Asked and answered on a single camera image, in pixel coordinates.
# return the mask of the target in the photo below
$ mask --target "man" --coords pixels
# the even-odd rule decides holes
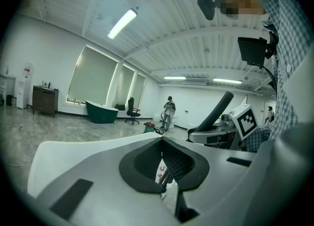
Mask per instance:
[[[268,107],[268,117],[265,119],[265,124],[269,120],[269,123],[274,121],[275,114],[273,112],[273,108],[271,106]]]
[[[175,114],[176,112],[176,105],[175,103],[173,102],[172,100],[172,97],[169,96],[168,97],[168,102],[163,106],[165,108],[165,116],[163,118],[164,122],[167,121],[167,124],[166,124],[166,132],[169,131],[169,126],[170,126],[170,123],[173,119],[173,115]]]
[[[305,57],[313,41],[313,27],[296,0],[215,0],[215,4],[228,16],[267,12],[270,18],[267,25],[273,25],[279,37],[277,54],[272,58],[278,91],[277,113],[274,122],[260,126],[246,139],[247,151],[256,152],[263,141],[275,139],[298,122],[283,85]]]

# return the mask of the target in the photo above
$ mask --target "fluorescent light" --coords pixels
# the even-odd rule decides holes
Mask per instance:
[[[242,81],[228,80],[228,79],[214,79],[216,82],[225,82],[225,83],[233,83],[233,84],[241,84]]]
[[[164,77],[166,80],[186,80],[186,77]]]
[[[119,34],[119,32],[123,30],[123,28],[126,25],[128,25],[130,21],[132,21],[136,16],[137,16],[137,13],[133,9],[130,9],[112,28],[112,30],[108,34],[108,37],[110,39],[114,39],[117,36],[117,34]]]

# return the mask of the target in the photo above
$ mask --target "black monitor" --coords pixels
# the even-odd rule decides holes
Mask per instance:
[[[258,65],[261,69],[264,65],[267,41],[264,39],[239,37],[237,42],[242,61],[246,61],[248,65]]]

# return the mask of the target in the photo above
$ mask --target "wooden cabinet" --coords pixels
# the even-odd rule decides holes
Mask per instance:
[[[58,113],[58,95],[59,92],[48,88],[33,87],[33,114],[34,111],[51,113],[55,116]]]

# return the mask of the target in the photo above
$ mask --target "marble floor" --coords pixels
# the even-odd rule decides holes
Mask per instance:
[[[12,181],[26,192],[30,166],[37,147],[44,141],[104,141],[142,134],[144,122],[132,125],[118,119],[115,124],[94,124],[85,117],[58,114],[56,118],[30,109],[0,107],[0,153]],[[168,137],[186,140],[186,130],[170,129]]]

